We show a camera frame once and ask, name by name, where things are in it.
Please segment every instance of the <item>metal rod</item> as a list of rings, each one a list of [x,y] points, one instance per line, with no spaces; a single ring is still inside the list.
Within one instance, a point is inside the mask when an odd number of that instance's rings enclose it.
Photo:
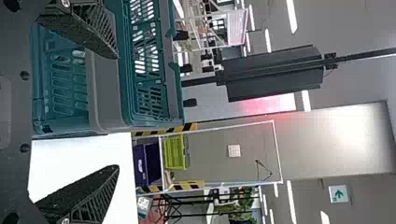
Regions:
[[[228,212],[228,213],[197,213],[197,214],[188,214],[188,215],[180,215],[180,216],[169,216],[168,218],[178,218],[178,217],[207,217],[207,216],[222,216],[222,215],[232,215],[232,214],[245,214],[252,213],[252,211],[245,212]]]
[[[230,193],[230,194],[219,194],[219,196],[232,196],[232,195],[245,195],[246,193],[240,193],[240,192],[238,192],[238,193]],[[182,196],[182,197],[172,197],[172,198],[170,198],[170,199],[176,199],[176,200],[178,200],[178,199],[195,199],[195,198],[204,198],[204,197],[211,197],[211,196],[213,196],[214,194],[207,194],[207,195],[195,195],[195,196]],[[161,199],[161,198],[156,198],[156,199],[153,199],[153,201],[161,201],[161,200],[164,200],[164,199]]]

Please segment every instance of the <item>plastic crate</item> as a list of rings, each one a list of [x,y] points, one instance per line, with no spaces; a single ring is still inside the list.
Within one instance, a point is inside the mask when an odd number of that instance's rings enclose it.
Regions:
[[[187,170],[190,167],[188,140],[183,134],[167,137],[164,141],[165,168]]]
[[[37,134],[88,132],[84,48],[37,25],[31,34]]]
[[[184,114],[180,72],[173,63],[170,38],[175,32],[172,1],[139,1],[139,6],[150,3],[156,6],[153,14],[149,13],[154,16],[133,23],[134,3],[121,0],[105,4],[116,21],[120,49],[117,81],[121,116],[126,125],[114,130],[180,126]],[[93,133],[84,48],[37,24],[33,26],[31,39],[35,132],[38,135]]]
[[[158,143],[134,147],[134,182],[148,187],[161,179],[160,146]]]
[[[172,5],[163,0],[105,2],[116,16],[122,117],[128,125],[183,124],[180,70],[172,53]]]

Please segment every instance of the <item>gray wall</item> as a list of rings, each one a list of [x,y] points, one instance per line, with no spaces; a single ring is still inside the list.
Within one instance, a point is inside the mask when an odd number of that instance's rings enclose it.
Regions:
[[[318,180],[291,182],[298,224],[321,223],[320,211],[336,224],[394,223],[395,175],[329,178],[324,179],[323,183],[321,185]],[[328,191],[331,185],[348,185],[352,202],[331,204]],[[275,223],[292,223],[286,185],[279,186],[279,198],[274,196],[274,188],[264,187],[262,192],[266,195],[268,208],[274,211]]]
[[[396,171],[395,144],[385,102],[228,119],[199,126],[205,129],[268,119],[275,120],[285,179]]]
[[[208,182],[257,181],[255,160],[259,160],[273,171],[270,180],[280,180],[271,123],[187,136],[191,167],[187,171],[175,171],[177,179],[204,179]],[[241,157],[230,158],[227,148],[229,145],[240,145]],[[269,174],[260,167],[259,175],[263,180]]]

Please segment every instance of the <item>fluorescent light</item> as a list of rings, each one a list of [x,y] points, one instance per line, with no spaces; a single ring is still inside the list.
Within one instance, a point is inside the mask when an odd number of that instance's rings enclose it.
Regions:
[[[270,218],[271,218],[271,224],[275,224],[275,222],[274,222],[274,212],[272,211],[272,209],[270,209]]]
[[[190,63],[190,58],[189,58],[188,52],[184,52],[184,59],[186,60],[186,63]]]
[[[177,63],[179,66],[183,66],[183,54],[182,53],[178,53],[177,54]]]
[[[293,222],[293,224],[297,224],[296,211],[295,211],[295,208],[294,208],[293,189],[291,187],[291,182],[289,180],[287,182],[287,186],[288,186],[291,221]]]
[[[265,194],[262,195],[262,200],[264,201],[264,214],[268,216],[267,197]]]
[[[173,2],[174,2],[174,5],[175,5],[175,8],[176,8],[176,11],[178,13],[178,16],[181,19],[183,19],[184,18],[184,10],[183,10],[183,7],[180,4],[180,1],[179,0],[174,0]]]
[[[311,100],[309,99],[309,92],[302,91],[302,96],[303,96],[304,111],[310,112],[311,111]]]
[[[272,52],[271,37],[268,29],[265,29],[265,43],[267,45],[267,52],[271,53]]]
[[[296,10],[294,8],[294,0],[286,0],[286,4],[288,5],[291,33],[294,34],[294,33],[296,33],[297,28],[298,28],[297,27]]]
[[[247,56],[247,47],[243,47],[243,53],[242,56],[246,57]]]
[[[251,48],[250,48],[250,36],[247,33],[247,52],[251,52]]]
[[[251,30],[255,31],[256,30],[256,25],[254,23],[254,15],[253,15],[253,6],[252,5],[248,6],[248,14],[250,15]]]
[[[325,212],[320,211],[320,217],[322,220],[322,224],[330,224],[330,218]]]
[[[279,190],[277,188],[277,184],[274,184],[274,194],[278,198],[279,197]]]

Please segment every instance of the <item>ceiling light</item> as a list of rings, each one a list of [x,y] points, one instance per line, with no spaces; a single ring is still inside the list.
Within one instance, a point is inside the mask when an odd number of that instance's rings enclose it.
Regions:
[[[278,198],[279,197],[279,190],[277,188],[277,184],[274,184],[274,194]]]
[[[247,52],[251,52],[251,47],[250,47],[250,36],[247,33]]]
[[[274,212],[272,209],[270,209],[270,218],[271,218],[271,224],[275,224],[274,222]]]
[[[262,195],[262,200],[264,201],[264,214],[268,216],[268,208],[267,208],[267,197],[265,194]]]
[[[250,15],[251,30],[255,31],[256,30],[256,25],[254,23],[254,15],[253,15],[253,6],[252,5],[248,6],[248,14]]]
[[[271,53],[272,52],[271,37],[268,29],[265,29],[265,43],[267,45],[267,52]]]
[[[293,189],[291,187],[291,182],[289,180],[287,182],[287,186],[288,186],[291,221],[293,222],[293,224],[297,224],[296,211],[294,208]]]
[[[302,91],[302,96],[303,96],[304,111],[310,112],[311,111],[311,100],[309,99],[309,92]]]
[[[320,218],[322,220],[322,224],[330,224],[330,218],[325,212],[320,211]]]
[[[294,34],[294,33],[296,33],[297,28],[298,28],[296,11],[294,8],[294,0],[286,0],[286,4],[288,5],[291,33]]]
[[[242,56],[244,56],[244,57],[248,56],[248,54],[247,54],[247,47],[243,47]]]

